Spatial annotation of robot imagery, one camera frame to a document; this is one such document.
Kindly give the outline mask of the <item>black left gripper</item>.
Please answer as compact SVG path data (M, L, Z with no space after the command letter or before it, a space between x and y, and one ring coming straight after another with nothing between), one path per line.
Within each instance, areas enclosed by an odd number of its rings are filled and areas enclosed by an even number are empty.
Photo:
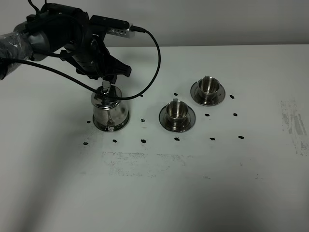
M104 33L93 34L83 50L69 58L62 58L76 68L76 72L90 79L112 80L114 75L130 77L131 67L113 57L104 44Z

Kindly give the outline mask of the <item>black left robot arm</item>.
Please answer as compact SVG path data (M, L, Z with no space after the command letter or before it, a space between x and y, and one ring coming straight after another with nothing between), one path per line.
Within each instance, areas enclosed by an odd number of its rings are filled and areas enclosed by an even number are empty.
M80 75L114 84L118 75L129 77L131 67L110 54L104 38L106 34L129 37L129 28L127 21L45 3L13 32L0 37L0 76L4 78L19 66L13 59L42 61L55 57L75 67Z

